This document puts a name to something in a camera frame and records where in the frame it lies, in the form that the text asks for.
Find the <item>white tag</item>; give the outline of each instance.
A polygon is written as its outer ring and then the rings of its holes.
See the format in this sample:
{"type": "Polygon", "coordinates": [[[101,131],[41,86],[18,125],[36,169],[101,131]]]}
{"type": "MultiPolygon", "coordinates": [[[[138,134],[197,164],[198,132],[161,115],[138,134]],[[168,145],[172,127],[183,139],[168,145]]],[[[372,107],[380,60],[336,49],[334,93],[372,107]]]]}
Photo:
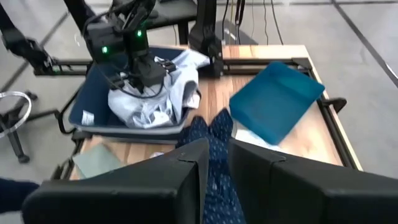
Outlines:
{"type": "Polygon", "coordinates": [[[93,125],[94,124],[94,114],[83,110],[83,116],[81,117],[81,124],[93,125]]]}
{"type": "Polygon", "coordinates": [[[191,97],[189,97],[186,101],[182,103],[183,107],[198,109],[200,103],[200,96],[197,92],[195,92],[191,97]]]}

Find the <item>navy sleeve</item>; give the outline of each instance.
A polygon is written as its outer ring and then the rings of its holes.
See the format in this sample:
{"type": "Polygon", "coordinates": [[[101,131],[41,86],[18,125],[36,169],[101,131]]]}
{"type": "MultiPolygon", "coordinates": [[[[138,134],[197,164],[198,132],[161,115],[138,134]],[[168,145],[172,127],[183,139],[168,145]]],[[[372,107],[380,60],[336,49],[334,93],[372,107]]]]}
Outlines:
{"type": "Polygon", "coordinates": [[[25,198],[37,188],[39,185],[32,182],[0,178],[0,213],[21,210],[25,198]]]}

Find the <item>green led light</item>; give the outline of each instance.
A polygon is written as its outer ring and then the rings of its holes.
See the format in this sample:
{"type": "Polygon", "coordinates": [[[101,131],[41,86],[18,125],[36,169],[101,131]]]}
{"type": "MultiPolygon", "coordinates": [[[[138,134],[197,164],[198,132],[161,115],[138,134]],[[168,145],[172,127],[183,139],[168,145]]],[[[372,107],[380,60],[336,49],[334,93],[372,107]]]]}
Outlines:
{"type": "Polygon", "coordinates": [[[103,47],[102,48],[102,53],[104,53],[104,54],[108,53],[108,47],[103,47]]]}

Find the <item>teal plastic tray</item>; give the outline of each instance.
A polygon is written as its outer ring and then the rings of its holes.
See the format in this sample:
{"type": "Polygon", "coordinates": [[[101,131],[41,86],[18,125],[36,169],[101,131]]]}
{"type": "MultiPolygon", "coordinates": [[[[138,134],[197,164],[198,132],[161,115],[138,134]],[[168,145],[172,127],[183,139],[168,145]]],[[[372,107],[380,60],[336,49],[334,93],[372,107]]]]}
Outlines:
{"type": "Polygon", "coordinates": [[[229,100],[229,107],[234,119],[277,145],[324,89],[303,73],[272,62],[229,100]]]}

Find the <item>folded cloth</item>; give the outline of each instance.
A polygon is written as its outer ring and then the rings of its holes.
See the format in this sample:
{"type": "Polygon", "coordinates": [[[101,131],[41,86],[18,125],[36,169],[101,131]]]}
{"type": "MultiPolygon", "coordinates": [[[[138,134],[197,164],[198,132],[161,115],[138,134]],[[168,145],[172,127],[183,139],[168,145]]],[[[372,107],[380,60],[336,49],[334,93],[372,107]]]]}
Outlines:
{"type": "Polygon", "coordinates": [[[207,138],[210,145],[208,180],[203,220],[205,224],[245,223],[243,211],[228,168],[228,140],[233,121],[224,109],[207,126],[202,117],[194,117],[191,126],[185,128],[176,147],[196,139],[207,138]]]}
{"type": "Polygon", "coordinates": [[[123,90],[139,96],[154,96],[140,99],[129,96],[120,90],[110,90],[108,105],[112,112],[130,128],[154,128],[179,123],[184,107],[199,107],[198,71],[208,65],[209,58],[193,51],[185,50],[172,60],[176,70],[164,78],[163,84],[145,87],[141,94],[138,89],[125,81],[123,90]]]}
{"type": "Polygon", "coordinates": [[[103,144],[73,157],[79,178],[85,179],[121,168],[124,164],[103,144]]]}

